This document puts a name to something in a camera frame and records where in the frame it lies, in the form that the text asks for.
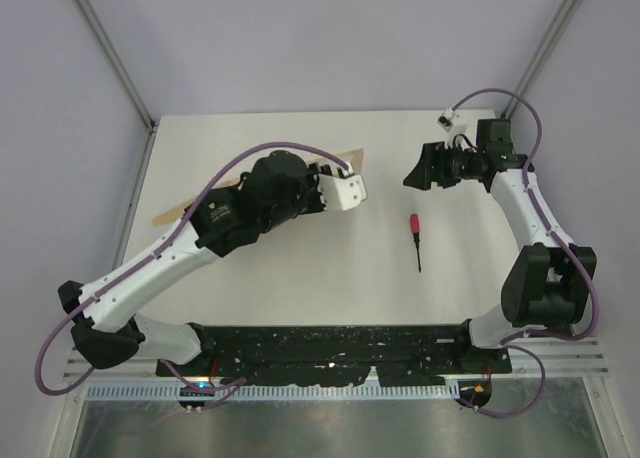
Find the red handled screwdriver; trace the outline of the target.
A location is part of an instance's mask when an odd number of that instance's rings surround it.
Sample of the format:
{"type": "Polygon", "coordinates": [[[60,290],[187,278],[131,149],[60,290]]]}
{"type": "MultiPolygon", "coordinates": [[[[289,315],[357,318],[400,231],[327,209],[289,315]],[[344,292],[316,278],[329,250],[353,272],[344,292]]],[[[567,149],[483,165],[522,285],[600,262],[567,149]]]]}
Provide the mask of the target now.
{"type": "Polygon", "coordinates": [[[418,272],[422,272],[421,254],[420,254],[420,220],[417,214],[411,214],[409,218],[410,231],[413,238],[414,247],[416,250],[417,267],[418,272]]]}

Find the wooden picture frame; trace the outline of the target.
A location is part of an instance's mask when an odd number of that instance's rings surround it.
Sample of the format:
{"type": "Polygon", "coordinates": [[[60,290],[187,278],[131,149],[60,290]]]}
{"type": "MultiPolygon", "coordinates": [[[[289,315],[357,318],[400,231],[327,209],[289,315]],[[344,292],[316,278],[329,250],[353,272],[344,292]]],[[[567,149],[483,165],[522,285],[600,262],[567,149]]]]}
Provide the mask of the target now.
{"type": "MultiPolygon", "coordinates": [[[[360,149],[354,149],[354,150],[349,150],[349,151],[345,151],[342,153],[338,153],[336,155],[337,158],[341,159],[342,161],[348,163],[351,165],[353,171],[355,174],[360,174],[361,170],[362,170],[362,165],[363,165],[363,161],[364,161],[364,150],[362,148],[360,149]]],[[[327,158],[314,158],[312,160],[309,160],[306,162],[307,165],[314,165],[317,164],[318,166],[320,165],[325,165],[328,164],[329,160],[327,158]]],[[[221,187],[227,187],[227,186],[231,186],[236,184],[239,181],[238,177],[234,177],[232,179],[227,179],[225,181],[220,182],[218,185],[216,185],[216,188],[221,188],[221,187]]],[[[160,227],[160,226],[164,226],[164,225],[171,225],[172,223],[174,223],[176,220],[180,219],[184,213],[185,210],[195,201],[195,198],[189,198],[186,201],[183,201],[179,204],[177,204],[176,206],[174,206],[173,208],[157,215],[156,217],[154,217],[151,220],[151,224],[154,227],[160,227]]]]}

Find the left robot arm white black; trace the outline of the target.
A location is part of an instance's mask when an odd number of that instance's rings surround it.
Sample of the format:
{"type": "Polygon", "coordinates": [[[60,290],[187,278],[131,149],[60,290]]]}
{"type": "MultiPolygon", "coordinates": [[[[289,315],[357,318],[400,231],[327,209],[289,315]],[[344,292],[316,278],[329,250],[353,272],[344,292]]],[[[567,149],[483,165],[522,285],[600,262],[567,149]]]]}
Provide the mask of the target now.
{"type": "Polygon", "coordinates": [[[258,159],[238,182],[207,190],[155,243],[113,272],[88,284],[68,281],[59,287],[76,350],[95,369],[143,356],[204,375],[214,353],[203,328],[151,320],[140,309],[190,273],[289,220],[347,211],[365,198],[362,178],[351,167],[308,164],[284,150],[258,159]]]}

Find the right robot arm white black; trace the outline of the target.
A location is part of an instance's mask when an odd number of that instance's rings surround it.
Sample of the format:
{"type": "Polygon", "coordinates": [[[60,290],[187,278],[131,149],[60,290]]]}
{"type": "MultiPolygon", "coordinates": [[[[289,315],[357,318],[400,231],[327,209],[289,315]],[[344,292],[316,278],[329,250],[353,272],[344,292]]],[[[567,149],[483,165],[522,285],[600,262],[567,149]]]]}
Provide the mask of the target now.
{"type": "Polygon", "coordinates": [[[474,372],[487,362],[488,349],[521,337],[570,341],[588,336],[600,312],[593,282],[596,254],[577,245],[555,219],[541,196],[531,156],[515,150],[510,121],[479,120],[474,142],[455,113],[441,115],[438,123],[446,140],[423,145],[404,185],[427,191],[465,180],[481,183],[500,206],[519,248],[499,305],[469,320],[469,337],[452,348],[454,364],[474,372]],[[591,314],[587,328],[575,336],[568,334],[586,312],[591,314]]]}

